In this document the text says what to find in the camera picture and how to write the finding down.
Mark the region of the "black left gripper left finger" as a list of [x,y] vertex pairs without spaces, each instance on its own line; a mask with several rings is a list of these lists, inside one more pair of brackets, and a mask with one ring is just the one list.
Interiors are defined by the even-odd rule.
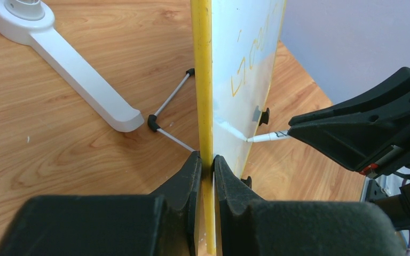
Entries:
[[40,195],[8,225],[0,255],[197,255],[201,158],[146,195]]

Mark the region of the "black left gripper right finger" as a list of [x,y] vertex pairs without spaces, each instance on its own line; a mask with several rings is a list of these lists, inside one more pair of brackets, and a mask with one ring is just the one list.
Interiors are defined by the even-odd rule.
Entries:
[[388,216],[363,202],[267,201],[214,159],[218,255],[404,255]]

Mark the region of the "black whiteboard foot clip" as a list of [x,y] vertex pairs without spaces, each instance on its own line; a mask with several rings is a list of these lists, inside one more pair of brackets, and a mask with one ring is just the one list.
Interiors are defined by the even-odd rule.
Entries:
[[251,176],[247,176],[246,179],[241,178],[240,180],[241,180],[247,187],[249,187],[250,189],[252,189],[253,181],[252,181]]
[[268,124],[269,119],[270,119],[270,109],[266,108],[266,110],[261,113],[258,126],[261,126],[263,124]]

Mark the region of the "yellow framed whiteboard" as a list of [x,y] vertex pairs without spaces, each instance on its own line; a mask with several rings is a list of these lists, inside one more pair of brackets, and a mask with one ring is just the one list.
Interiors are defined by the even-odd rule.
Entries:
[[265,112],[286,1],[191,1],[207,252],[217,253],[212,163],[244,171]]

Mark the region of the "white stand base foot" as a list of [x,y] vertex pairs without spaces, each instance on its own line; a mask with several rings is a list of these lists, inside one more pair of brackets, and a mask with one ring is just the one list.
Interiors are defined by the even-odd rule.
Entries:
[[0,34],[33,48],[114,130],[131,132],[144,123],[123,97],[56,31],[43,1],[0,1]]

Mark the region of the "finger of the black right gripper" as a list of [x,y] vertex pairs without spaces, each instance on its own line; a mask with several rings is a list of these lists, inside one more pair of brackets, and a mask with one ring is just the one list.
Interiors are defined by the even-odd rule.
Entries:
[[288,134],[366,176],[410,168],[410,92],[367,112],[290,126]]
[[329,117],[367,112],[391,103],[408,92],[410,92],[410,68],[401,67],[372,89],[331,107],[294,116],[288,124],[294,126]]

